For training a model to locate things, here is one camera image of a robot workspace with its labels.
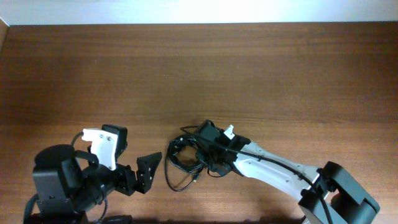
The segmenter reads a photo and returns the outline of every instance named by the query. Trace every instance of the white wall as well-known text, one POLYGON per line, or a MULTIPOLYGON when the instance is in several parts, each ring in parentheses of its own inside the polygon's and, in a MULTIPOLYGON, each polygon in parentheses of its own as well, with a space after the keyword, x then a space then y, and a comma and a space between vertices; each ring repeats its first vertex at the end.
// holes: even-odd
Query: white wall
POLYGON ((396 21, 398 0, 0 0, 21 24, 396 21))

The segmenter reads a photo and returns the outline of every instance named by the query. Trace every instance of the brown table surface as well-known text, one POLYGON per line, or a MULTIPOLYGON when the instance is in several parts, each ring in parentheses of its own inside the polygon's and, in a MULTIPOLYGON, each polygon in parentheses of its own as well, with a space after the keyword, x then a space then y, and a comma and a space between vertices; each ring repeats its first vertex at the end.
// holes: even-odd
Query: brown table surface
MULTIPOLYGON (((0 222, 35 193, 34 156, 83 128, 126 126, 122 164, 165 152, 179 127, 212 119, 270 152, 334 161, 398 221, 398 24, 12 26, 0 57, 0 222)), ((85 149, 87 142, 76 147, 85 149)), ((169 170, 171 181, 183 175, 169 170)), ((103 206, 88 213, 99 217, 103 206)), ((302 217, 255 179, 205 174, 171 191, 113 192, 108 215, 161 221, 282 222, 302 217)))

